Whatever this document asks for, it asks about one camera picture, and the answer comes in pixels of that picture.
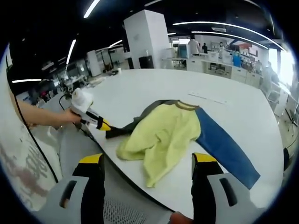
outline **ceiling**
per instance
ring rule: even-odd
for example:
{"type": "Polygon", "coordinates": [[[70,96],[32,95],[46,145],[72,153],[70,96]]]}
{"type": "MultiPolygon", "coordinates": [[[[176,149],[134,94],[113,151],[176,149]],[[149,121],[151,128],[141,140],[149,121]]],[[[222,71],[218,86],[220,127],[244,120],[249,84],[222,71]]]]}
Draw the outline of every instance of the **ceiling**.
{"type": "MultiPolygon", "coordinates": [[[[125,37],[123,20],[140,10],[164,14],[169,32],[189,35],[191,31],[212,31],[220,25],[189,24],[173,26],[176,22],[217,21],[255,30],[271,39],[279,39],[269,15],[245,0],[162,0],[145,7],[152,0],[101,0],[91,15],[83,15],[93,0],[22,1],[7,7],[6,28],[13,63],[22,74],[16,76],[41,78],[41,68],[47,61],[56,63],[67,56],[76,39],[71,61],[84,58],[93,49],[111,45],[125,37]]],[[[224,27],[228,34],[262,41],[258,35],[239,28],[224,27]]]]}

